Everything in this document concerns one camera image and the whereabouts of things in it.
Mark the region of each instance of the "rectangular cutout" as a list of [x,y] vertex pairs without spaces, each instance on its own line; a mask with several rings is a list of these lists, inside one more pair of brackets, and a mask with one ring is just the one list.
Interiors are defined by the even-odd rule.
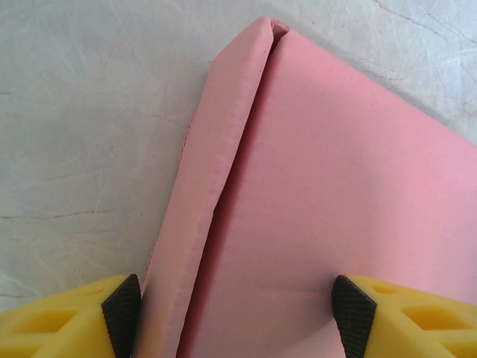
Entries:
[[408,307],[402,310],[422,330],[466,330],[473,328],[450,310],[438,306]]
[[378,293],[390,294],[390,293],[395,293],[396,292],[396,290],[394,288],[389,287],[389,286],[385,286],[385,285],[382,285],[382,284],[372,285],[372,288],[375,292],[378,292]]
[[31,358],[40,347],[1,347],[0,358]]
[[476,358],[477,342],[454,342],[443,345],[456,358]]

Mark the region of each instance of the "gray floor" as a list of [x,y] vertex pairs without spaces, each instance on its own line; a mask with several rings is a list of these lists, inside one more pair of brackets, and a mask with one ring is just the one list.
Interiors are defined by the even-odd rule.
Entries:
[[477,143],[474,0],[1,0],[0,309],[142,274],[207,67],[266,14]]

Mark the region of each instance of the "floor scratch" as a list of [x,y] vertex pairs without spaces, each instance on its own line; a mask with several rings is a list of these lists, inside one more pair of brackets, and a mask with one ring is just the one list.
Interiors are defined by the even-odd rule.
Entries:
[[129,14],[130,14],[130,11],[124,16],[124,19],[122,20],[120,26],[119,26],[119,30],[118,30],[118,33],[116,34],[116,39],[115,39],[115,44],[113,46],[113,48],[111,49],[111,52],[106,60],[106,63],[104,64],[104,68],[103,68],[103,72],[106,71],[106,68],[107,68],[107,65],[110,63],[110,60],[111,60],[111,57],[114,55],[115,51],[116,51],[116,48],[118,47],[118,44],[119,44],[119,41],[118,41],[118,38],[119,38],[119,35],[121,35],[121,32],[122,32],[122,28],[124,26],[124,23],[126,22],[127,18],[129,17]]
[[444,22],[442,19],[436,17],[432,13],[427,14],[431,19],[436,21],[439,25],[441,25],[443,28],[446,28],[450,32],[452,32],[455,35],[462,36],[464,39],[469,40],[472,43],[477,43],[477,41],[472,40],[470,37],[468,37],[466,34],[464,34],[462,31],[460,31],[458,28],[456,28],[453,24],[449,24],[448,22]]
[[363,69],[362,71],[363,71],[364,73],[368,73],[368,74],[370,74],[370,75],[372,75],[372,76],[374,76],[374,77],[383,78],[383,79],[385,79],[386,81],[404,81],[404,80],[405,80],[405,78],[388,77],[388,76],[385,76],[385,75],[378,75],[378,74],[376,74],[376,73],[374,73],[374,72],[372,72],[372,71],[368,71],[368,70],[366,70],[366,69]]
[[402,18],[402,19],[404,19],[404,20],[408,20],[408,21],[412,22],[413,24],[415,24],[415,25],[417,25],[417,26],[419,26],[419,27],[421,27],[421,28],[426,28],[427,30],[431,31],[433,34],[438,35],[439,37],[441,37],[442,39],[444,39],[446,42],[448,42],[447,39],[444,37],[444,35],[438,33],[438,32],[437,32],[436,30],[434,30],[433,28],[430,28],[429,26],[424,25],[422,22],[418,22],[418,21],[416,21],[416,20],[414,20],[414,19],[411,19],[410,17],[408,17],[408,16],[406,16],[406,15],[403,15],[403,14],[401,14],[401,13],[397,13],[396,11],[392,11],[389,7],[384,6],[384,5],[383,5],[382,3],[380,3],[378,0],[373,0],[373,2],[374,2],[376,5],[378,5],[381,9],[383,9],[384,11],[386,11],[387,13],[390,13],[390,14],[392,14],[392,15],[398,16],[398,17],[400,17],[400,18]]
[[469,75],[470,79],[473,81],[473,83],[477,86],[477,81],[476,79],[474,78],[474,76],[472,76],[472,74],[470,73],[470,71],[461,63],[461,68]]
[[91,231],[78,231],[76,234],[89,234],[89,233],[109,233],[109,230],[91,230]]
[[81,174],[90,173],[90,172],[96,172],[97,170],[104,169],[105,167],[106,167],[106,166],[98,166],[98,167],[96,167],[96,168],[91,168],[91,169],[83,170],[82,172],[69,173],[69,174],[59,175],[59,176],[57,176],[57,177],[52,177],[52,178],[45,178],[45,179],[43,179],[43,181],[50,181],[50,180],[56,180],[56,179],[70,178],[70,177],[74,177],[74,176],[76,176],[76,175],[81,175]]
[[0,216],[0,219],[3,220],[15,220],[15,219],[36,219],[36,220],[45,220],[45,219],[63,219],[69,218],[71,216],[86,215],[86,214],[108,214],[112,213],[114,210],[89,210],[89,211],[80,211],[78,213],[64,214],[64,215],[55,215],[55,216]]
[[10,293],[0,292],[0,297],[6,297],[6,298],[26,298],[26,297],[30,297],[30,296],[27,296],[27,295],[12,295],[12,294],[10,294]]

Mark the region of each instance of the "pink vinyl cover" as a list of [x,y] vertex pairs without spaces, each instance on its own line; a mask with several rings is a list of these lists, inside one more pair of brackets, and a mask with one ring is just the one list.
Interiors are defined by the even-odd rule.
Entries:
[[270,21],[258,19],[211,65],[148,264],[135,357],[175,357],[212,214],[273,41]]
[[[252,24],[228,58],[264,33],[270,48],[270,28]],[[233,123],[217,118],[207,86],[227,79],[213,75],[148,271],[137,357],[342,358],[330,305],[338,274],[477,303],[474,145],[289,31],[258,90],[247,88],[256,97],[230,169],[244,122],[228,151],[201,147],[225,133],[210,123]],[[206,192],[195,161],[217,153],[222,181]],[[186,176],[196,184],[179,191]],[[207,219],[190,224],[186,207]]]

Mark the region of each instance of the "yellow plastic foot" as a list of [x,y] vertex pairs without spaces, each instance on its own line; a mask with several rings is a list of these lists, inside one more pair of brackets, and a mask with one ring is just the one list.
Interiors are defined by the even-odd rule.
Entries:
[[0,358],[129,358],[141,292],[115,276],[0,313]]
[[477,306],[338,276],[332,308],[347,358],[477,358]]

